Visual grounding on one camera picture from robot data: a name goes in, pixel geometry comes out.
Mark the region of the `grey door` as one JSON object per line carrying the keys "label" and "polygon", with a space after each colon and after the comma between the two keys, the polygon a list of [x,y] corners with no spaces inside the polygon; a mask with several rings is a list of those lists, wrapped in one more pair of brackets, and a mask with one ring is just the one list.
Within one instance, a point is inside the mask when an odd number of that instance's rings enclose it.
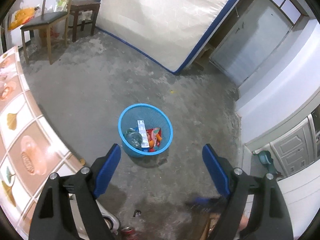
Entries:
{"label": "grey door", "polygon": [[241,86],[280,46],[300,17],[291,0],[253,0],[210,61]]}

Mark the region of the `white mattress blue trim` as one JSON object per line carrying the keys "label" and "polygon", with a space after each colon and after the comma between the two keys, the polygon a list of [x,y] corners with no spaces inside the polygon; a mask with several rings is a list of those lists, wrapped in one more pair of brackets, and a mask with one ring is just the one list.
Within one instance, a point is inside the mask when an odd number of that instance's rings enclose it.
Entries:
{"label": "white mattress blue trim", "polygon": [[101,0],[97,26],[176,74],[239,0]]}

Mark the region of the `silver blue toothpaste box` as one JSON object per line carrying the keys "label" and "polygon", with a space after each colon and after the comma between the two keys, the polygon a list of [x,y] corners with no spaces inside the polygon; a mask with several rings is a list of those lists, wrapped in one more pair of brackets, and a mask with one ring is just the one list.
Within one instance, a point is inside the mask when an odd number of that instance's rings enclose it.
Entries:
{"label": "silver blue toothpaste box", "polygon": [[141,148],[149,148],[150,145],[149,145],[149,141],[148,141],[148,134],[146,132],[144,121],[138,120],[137,125],[138,125],[138,131],[139,131],[140,135],[142,136]]}

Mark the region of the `blue mesh trash basket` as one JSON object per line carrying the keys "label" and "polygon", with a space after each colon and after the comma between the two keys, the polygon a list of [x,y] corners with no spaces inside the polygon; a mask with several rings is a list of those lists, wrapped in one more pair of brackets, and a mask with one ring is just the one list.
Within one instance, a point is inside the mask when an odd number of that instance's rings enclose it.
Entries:
{"label": "blue mesh trash basket", "polygon": [[118,120],[125,153],[134,158],[165,153],[173,140],[173,127],[163,111],[146,103],[131,105]]}

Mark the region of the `red drink can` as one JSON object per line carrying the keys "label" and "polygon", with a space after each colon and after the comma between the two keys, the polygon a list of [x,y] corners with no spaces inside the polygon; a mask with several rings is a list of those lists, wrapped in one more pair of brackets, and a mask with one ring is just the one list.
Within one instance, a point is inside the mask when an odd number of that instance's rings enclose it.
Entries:
{"label": "red drink can", "polygon": [[136,230],[133,227],[122,228],[121,231],[122,240],[139,240]]}

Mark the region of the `yellow plastic bag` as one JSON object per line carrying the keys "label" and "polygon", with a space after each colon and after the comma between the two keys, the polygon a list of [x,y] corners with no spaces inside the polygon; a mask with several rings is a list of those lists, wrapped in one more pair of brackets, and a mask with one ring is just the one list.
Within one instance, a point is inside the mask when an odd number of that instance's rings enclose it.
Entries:
{"label": "yellow plastic bag", "polygon": [[35,8],[29,7],[16,12],[14,20],[10,23],[8,30],[14,30],[20,25],[29,22],[35,15]]}

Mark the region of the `floral plastic tablecloth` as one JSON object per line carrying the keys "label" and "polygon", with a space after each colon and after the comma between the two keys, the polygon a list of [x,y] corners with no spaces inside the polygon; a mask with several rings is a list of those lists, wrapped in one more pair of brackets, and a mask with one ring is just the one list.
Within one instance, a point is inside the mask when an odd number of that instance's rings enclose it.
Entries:
{"label": "floral plastic tablecloth", "polygon": [[12,47],[1,55],[1,209],[23,239],[49,175],[80,168],[38,107]]}

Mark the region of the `dark wooden stool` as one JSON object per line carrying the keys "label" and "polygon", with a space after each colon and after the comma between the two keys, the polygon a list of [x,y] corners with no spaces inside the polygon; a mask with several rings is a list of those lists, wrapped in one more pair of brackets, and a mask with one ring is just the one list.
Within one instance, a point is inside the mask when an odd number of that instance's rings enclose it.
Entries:
{"label": "dark wooden stool", "polygon": [[72,42],[76,41],[78,26],[80,31],[83,31],[86,24],[91,24],[91,36],[94,35],[99,9],[100,2],[86,0],[72,3],[70,11],[73,16]]}

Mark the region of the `red snack bag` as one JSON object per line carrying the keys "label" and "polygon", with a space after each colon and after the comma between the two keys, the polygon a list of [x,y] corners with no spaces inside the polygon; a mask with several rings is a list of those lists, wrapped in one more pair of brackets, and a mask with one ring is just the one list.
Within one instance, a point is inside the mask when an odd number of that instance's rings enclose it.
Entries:
{"label": "red snack bag", "polygon": [[147,137],[149,142],[149,149],[148,152],[155,152],[159,150],[161,141],[162,141],[162,132],[161,128],[151,128],[147,129]]}

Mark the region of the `wooden chair black seat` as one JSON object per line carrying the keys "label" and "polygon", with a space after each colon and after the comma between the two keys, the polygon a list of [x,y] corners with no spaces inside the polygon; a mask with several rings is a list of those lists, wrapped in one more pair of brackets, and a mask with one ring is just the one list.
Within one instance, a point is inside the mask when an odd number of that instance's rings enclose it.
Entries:
{"label": "wooden chair black seat", "polygon": [[67,46],[67,31],[68,31],[68,20],[71,12],[71,3],[72,0],[67,1],[67,11],[57,11],[57,12],[44,12],[44,7],[46,5],[46,0],[43,0],[41,15],[33,18],[28,23],[24,24],[21,30],[22,37],[22,46],[23,54],[25,57],[26,64],[29,64],[29,58],[27,55],[27,46],[25,42],[25,32],[31,30],[45,30],[46,31],[46,41],[47,41],[47,50],[48,50],[48,60],[52,64],[52,47],[50,41],[50,29],[53,25],[65,20],[65,32],[64,32],[64,41],[65,46]]}

